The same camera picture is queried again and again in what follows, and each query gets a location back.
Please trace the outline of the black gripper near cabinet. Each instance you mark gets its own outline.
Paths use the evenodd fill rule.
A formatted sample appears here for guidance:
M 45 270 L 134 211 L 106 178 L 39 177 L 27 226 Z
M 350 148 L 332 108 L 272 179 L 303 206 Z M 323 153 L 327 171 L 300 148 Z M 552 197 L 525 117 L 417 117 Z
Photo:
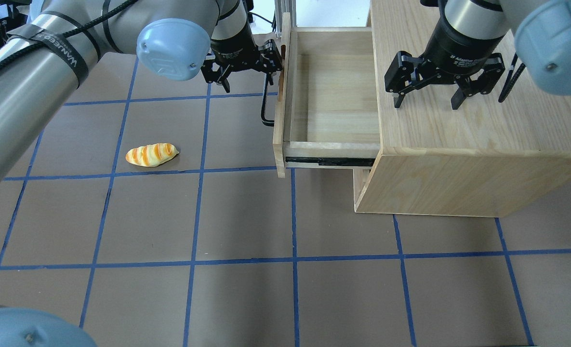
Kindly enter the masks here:
M 387 69 L 385 90 L 393 93 L 395 108 L 406 94 L 428 85 L 453 85 L 458 89 L 451 98 L 453 110 L 478 93 L 489 94 L 505 71 L 501 53 L 493 53 L 503 37 L 481 40 L 454 29 L 441 14 L 425 51 L 414 57 L 398 51 Z M 477 79 L 472 75 L 482 70 Z

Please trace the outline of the black gripper near bread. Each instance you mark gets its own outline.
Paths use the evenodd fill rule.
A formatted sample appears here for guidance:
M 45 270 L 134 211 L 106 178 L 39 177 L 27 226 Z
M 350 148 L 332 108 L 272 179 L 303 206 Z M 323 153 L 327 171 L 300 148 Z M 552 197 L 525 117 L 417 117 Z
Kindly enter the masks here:
M 275 40 L 267 40 L 257 46 L 253 34 L 235 34 L 225 37 L 213 34 L 212 54 L 207 55 L 200 68 L 206 83 L 222 86 L 226 93 L 231 92 L 228 81 L 233 72 L 255 70 L 263 73 L 276 73 L 283 70 L 283 58 Z

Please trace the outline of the silver robot arm near bread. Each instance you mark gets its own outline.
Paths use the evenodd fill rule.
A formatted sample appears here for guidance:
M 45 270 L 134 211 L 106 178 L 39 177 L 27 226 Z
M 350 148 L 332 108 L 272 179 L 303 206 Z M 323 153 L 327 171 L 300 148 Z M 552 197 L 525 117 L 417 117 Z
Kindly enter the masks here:
M 176 81 L 199 73 L 284 69 L 273 39 L 256 44 L 241 0 L 34 0 L 0 49 L 0 182 L 105 53 L 126 53 Z

